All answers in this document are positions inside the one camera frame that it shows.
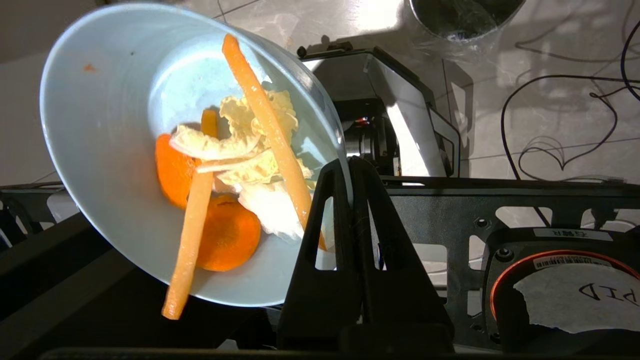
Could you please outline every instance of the carrot slice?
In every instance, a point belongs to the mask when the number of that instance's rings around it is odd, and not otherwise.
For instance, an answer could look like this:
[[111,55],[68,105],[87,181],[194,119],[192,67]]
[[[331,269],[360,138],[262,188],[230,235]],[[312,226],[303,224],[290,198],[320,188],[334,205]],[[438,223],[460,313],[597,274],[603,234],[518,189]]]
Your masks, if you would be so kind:
[[191,178],[200,161],[194,160],[169,145],[170,134],[156,140],[156,170],[162,193],[180,209],[187,207]]
[[209,109],[202,111],[200,129],[205,135],[209,135],[214,138],[218,137],[218,116],[215,111]]
[[[267,139],[269,139],[278,168],[284,179],[287,193],[289,193],[291,202],[293,202],[298,214],[298,220],[300,220],[302,227],[306,229],[309,210],[311,209],[311,195],[307,184],[305,184],[302,170],[278,123],[276,113],[258,78],[240,51],[238,40],[233,35],[225,35],[225,40],[222,43],[222,53],[225,55],[236,81],[242,88],[253,114],[262,126]],[[320,236],[319,246],[321,249],[326,250],[322,236]]]
[[229,271],[251,258],[260,242],[258,216],[229,197],[212,199],[198,251],[198,267]]
[[191,183],[187,209],[184,213],[184,225],[180,236],[178,260],[173,270],[171,283],[166,292],[162,315],[171,320],[178,320],[189,297],[193,271],[198,259],[198,249],[202,230],[207,217],[207,206],[211,198],[213,173],[195,173]]

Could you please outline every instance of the bowl rim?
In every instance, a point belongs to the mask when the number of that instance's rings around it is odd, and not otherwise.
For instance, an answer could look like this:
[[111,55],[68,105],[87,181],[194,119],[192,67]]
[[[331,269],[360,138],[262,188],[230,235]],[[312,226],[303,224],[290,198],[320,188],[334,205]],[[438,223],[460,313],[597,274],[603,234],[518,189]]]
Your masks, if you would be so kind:
[[[125,254],[124,252],[122,252],[119,249],[119,246],[115,243],[113,243],[111,240],[109,240],[109,238],[105,235],[105,232],[101,229],[101,226],[99,226],[97,224],[96,221],[94,221],[94,219],[87,213],[87,211],[84,209],[84,206],[82,205],[82,202],[79,201],[79,197],[77,196],[77,194],[75,193],[74,189],[72,187],[70,187],[68,185],[68,181],[66,178],[66,175],[64,173],[64,171],[61,171],[60,168],[58,167],[58,161],[56,158],[56,154],[55,152],[52,150],[52,140],[49,138],[49,129],[47,127],[47,115],[46,115],[46,108],[45,108],[45,104],[47,102],[47,92],[45,91],[47,89],[47,85],[48,85],[48,80],[49,80],[49,73],[51,71],[51,67],[53,66],[54,62],[58,59],[58,55],[60,53],[60,49],[67,43],[67,41],[69,40],[69,38],[73,35],[75,35],[75,33],[79,30],[81,30],[84,26],[86,26],[87,24],[101,18],[104,16],[109,16],[109,15],[113,15],[116,13],[121,13],[121,12],[128,12],[131,10],[146,10],[146,11],[150,11],[150,12],[168,12],[168,13],[176,13],[178,15],[183,15],[186,17],[190,17],[192,19],[196,19],[196,20],[200,20],[202,21],[204,24],[209,24],[212,25],[220,30],[226,31],[227,33],[230,33],[232,35],[234,35],[240,42],[244,43],[245,45],[247,45],[248,47],[251,48],[252,51],[258,53],[260,56],[262,56],[263,58],[265,58],[268,62],[270,62],[278,71],[280,71],[286,78],[287,80],[293,84],[293,86],[297,89],[297,91],[299,91],[300,93],[304,94],[307,92],[307,90],[305,89],[305,87],[303,86],[303,84],[296,79],[289,70],[287,70],[280,61],[278,61],[273,55],[271,55],[268,51],[266,51],[264,48],[262,48],[261,45],[257,44],[255,41],[253,41],[250,37],[246,36],[242,30],[238,30],[237,28],[229,25],[229,24],[225,24],[222,23],[218,20],[212,19],[210,17],[206,17],[204,15],[200,15],[198,13],[192,12],[190,10],[187,9],[183,9],[183,8],[179,8],[176,6],[172,6],[172,5],[168,5],[168,4],[150,4],[150,3],[127,3],[127,4],[112,4],[112,5],[107,5],[107,6],[103,6],[101,8],[98,9],[94,9],[86,14],[84,14],[82,17],[80,17],[79,19],[75,20],[56,40],[56,42],[54,43],[54,45],[52,46],[51,50],[49,51],[49,54],[47,56],[47,60],[45,62],[44,68],[42,70],[42,77],[40,80],[40,93],[39,93],[39,107],[40,107],[40,122],[42,125],[42,131],[44,134],[44,138],[45,138],[45,143],[47,144],[47,150],[49,151],[49,156],[51,157],[51,160],[56,168],[56,171],[58,172],[58,175],[62,181],[62,183],[65,186],[65,189],[67,190],[67,192],[69,193],[69,195],[71,196],[71,198],[73,199],[73,201],[75,202],[76,206],[78,207],[78,209],[80,210],[80,212],[85,216],[85,218],[87,219],[87,221],[89,221],[89,223],[100,233],[101,236],[103,236],[113,247],[114,249],[116,249],[119,253],[121,253],[121,255],[123,255],[125,258],[127,258],[129,261],[131,261],[132,263],[134,263],[136,265],[136,267],[142,269],[144,272],[148,273],[149,275],[151,275],[152,277],[158,279],[159,281],[162,281],[165,284],[169,283],[169,279],[162,279],[156,275],[153,274],[152,271],[150,271],[150,269],[147,269],[145,267],[139,266],[132,258],[132,256],[130,254]],[[324,88],[322,88],[322,86],[320,86],[322,93],[325,97],[328,97],[328,94],[326,93],[326,90]],[[318,116],[319,118],[324,118],[326,120],[326,123],[330,123],[330,119],[327,118],[327,116],[323,113],[323,111],[320,110],[320,107],[318,104],[316,104],[315,101],[310,101],[310,106],[313,109],[313,111],[316,113],[316,116]],[[338,139],[337,141],[337,145],[340,145],[341,142]],[[284,294],[284,297],[280,300],[276,300],[276,301],[271,301],[271,302],[261,302],[261,303],[256,303],[256,304],[248,304],[248,303],[238,303],[238,302],[229,302],[229,301],[225,301],[225,300],[221,300],[221,299],[216,299],[210,295],[206,295],[203,293],[199,293],[199,292],[190,292],[191,295],[198,297],[200,299],[204,299],[207,301],[211,301],[211,302],[215,302],[218,304],[223,304],[223,305],[229,305],[229,306],[240,306],[240,307],[262,307],[262,306],[274,306],[274,305],[278,305],[278,304],[282,304],[284,303],[284,300],[286,298],[286,294]]]

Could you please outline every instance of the orange food stain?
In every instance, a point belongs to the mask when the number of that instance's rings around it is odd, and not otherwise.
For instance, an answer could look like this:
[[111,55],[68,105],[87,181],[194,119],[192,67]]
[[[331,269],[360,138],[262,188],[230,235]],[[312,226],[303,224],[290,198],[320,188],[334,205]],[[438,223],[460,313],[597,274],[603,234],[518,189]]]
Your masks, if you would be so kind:
[[98,72],[98,69],[96,69],[95,67],[93,67],[93,65],[91,65],[91,63],[88,63],[84,66],[83,70],[85,72]]

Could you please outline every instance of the carrot stick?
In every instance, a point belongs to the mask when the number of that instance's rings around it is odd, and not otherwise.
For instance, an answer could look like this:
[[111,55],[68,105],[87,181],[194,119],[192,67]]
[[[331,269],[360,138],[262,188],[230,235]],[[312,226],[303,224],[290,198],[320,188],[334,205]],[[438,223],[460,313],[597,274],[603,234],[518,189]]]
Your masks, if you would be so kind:
[[[233,35],[225,35],[225,40],[222,43],[222,53],[225,55],[236,81],[242,88],[253,114],[262,126],[267,139],[269,139],[276,163],[278,163],[278,168],[284,179],[287,193],[289,193],[291,202],[293,202],[298,214],[298,220],[300,220],[302,228],[306,229],[309,210],[311,209],[311,194],[309,194],[296,157],[278,123],[276,113],[258,78],[240,51],[238,40]],[[322,235],[320,235],[319,246],[321,249],[326,250]]]
[[171,283],[166,292],[162,315],[171,320],[178,320],[189,297],[193,271],[198,259],[198,249],[202,230],[207,217],[207,206],[211,198],[213,173],[195,173],[184,213],[184,225],[180,236],[178,260],[173,270]]

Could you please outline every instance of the screw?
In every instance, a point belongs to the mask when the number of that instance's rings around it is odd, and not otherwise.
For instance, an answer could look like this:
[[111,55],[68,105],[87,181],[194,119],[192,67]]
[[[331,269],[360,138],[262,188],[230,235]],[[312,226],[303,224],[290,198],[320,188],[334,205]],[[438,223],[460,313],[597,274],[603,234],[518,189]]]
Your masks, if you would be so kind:
[[513,251],[503,247],[495,252],[495,258],[499,261],[506,263],[507,261],[511,261],[513,259]]
[[494,343],[500,345],[500,334],[498,334],[497,332],[494,332],[493,334],[491,334],[491,336],[489,336],[489,338]]

